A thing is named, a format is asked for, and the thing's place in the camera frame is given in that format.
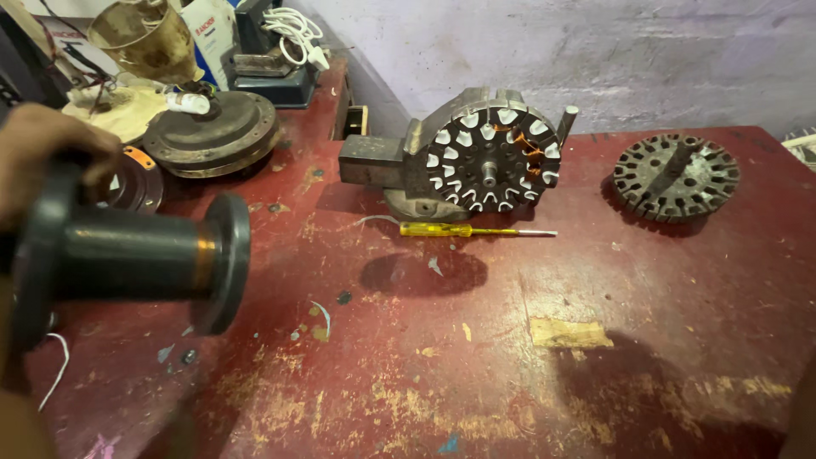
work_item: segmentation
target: screw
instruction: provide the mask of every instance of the screw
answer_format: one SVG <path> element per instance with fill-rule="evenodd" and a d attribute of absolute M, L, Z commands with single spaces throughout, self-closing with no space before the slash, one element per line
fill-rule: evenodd
<path fill-rule="evenodd" d="M 181 355 L 181 363 L 189 365 L 196 359 L 196 350 L 191 349 Z"/>

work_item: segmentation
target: yellow screwdriver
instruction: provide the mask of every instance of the yellow screwdriver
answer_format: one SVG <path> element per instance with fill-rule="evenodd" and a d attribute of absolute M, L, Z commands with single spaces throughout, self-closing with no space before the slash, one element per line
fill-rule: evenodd
<path fill-rule="evenodd" d="M 513 236 L 555 236 L 557 231 L 537 231 L 534 229 L 475 229 L 468 224 L 449 225 L 447 223 L 400 223 L 403 236 L 459 236 L 469 238 L 473 234 L 503 234 Z"/>

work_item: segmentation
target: wooden table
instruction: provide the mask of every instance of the wooden table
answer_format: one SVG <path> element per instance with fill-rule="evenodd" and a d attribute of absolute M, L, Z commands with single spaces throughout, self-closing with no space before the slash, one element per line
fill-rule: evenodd
<path fill-rule="evenodd" d="M 816 337 L 807 167 L 758 127 L 685 131 L 742 182 L 707 220 L 660 225 L 610 204 L 617 157 L 652 133 L 576 135 L 537 207 L 472 221 L 557 238 L 403 238 L 361 223 L 388 214 L 380 190 L 339 181 L 344 76 L 280 112 L 256 175 L 171 191 L 193 218 L 220 189 L 250 204 L 226 334 L 185 334 L 180 304 L 65 308 L 45 409 L 64 457 L 774 457 Z M 56 341 L 29 356 L 38 397 L 61 362 Z"/>

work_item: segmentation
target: white cable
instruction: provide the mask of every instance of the white cable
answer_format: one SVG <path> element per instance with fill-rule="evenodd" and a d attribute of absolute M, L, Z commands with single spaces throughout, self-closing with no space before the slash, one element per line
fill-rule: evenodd
<path fill-rule="evenodd" d="M 62 368 L 60 368 L 60 372 L 57 373 L 57 375 L 56 375 L 56 380 L 54 380 L 54 385 L 51 386 L 51 390 L 48 391 L 48 393 L 46 394 L 46 397 L 44 399 L 42 399 L 42 402 L 40 403 L 40 408 L 37 411 L 42 411 L 42 407 L 46 406 L 46 402 L 48 401 L 48 398 L 51 397 L 51 394 L 54 393 L 54 389 L 56 389 L 56 385 L 58 385 L 60 383 L 60 380 L 62 379 L 62 375 L 63 375 L 63 373 L 65 373 L 65 367 L 68 367 L 68 360 L 71 358 L 71 354 L 68 352 L 68 342 L 65 341 L 65 338 L 63 338 L 61 335 L 58 335 L 57 333 L 48 333 L 48 336 L 53 336 L 54 338 L 57 338 L 62 342 L 62 351 L 65 353 L 65 362 L 62 364 Z"/>
<path fill-rule="evenodd" d="M 264 30 L 272 30 L 281 35 L 279 45 L 281 52 L 288 61 L 294 65 L 303 65 L 306 64 L 306 61 L 309 61 L 321 71 L 329 69 L 329 62 L 326 60 L 326 56 L 323 55 L 323 50 L 312 45 L 313 38 L 323 38 L 323 31 L 314 21 L 294 8 L 285 7 L 265 11 L 264 20 L 266 21 L 266 25 L 263 26 Z M 300 47 L 303 52 L 303 57 L 300 60 L 296 60 L 289 55 L 284 46 L 285 40 L 289 40 Z"/>

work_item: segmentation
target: hand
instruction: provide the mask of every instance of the hand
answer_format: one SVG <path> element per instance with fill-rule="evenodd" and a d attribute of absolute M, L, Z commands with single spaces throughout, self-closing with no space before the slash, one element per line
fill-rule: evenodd
<path fill-rule="evenodd" d="M 18 229 L 40 194 L 48 159 L 67 148 L 92 157 L 82 184 L 92 198 L 104 196 L 122 153 L 118 137 L 42 105 L 8 114 L 0 128 L 0 232 Z"/>

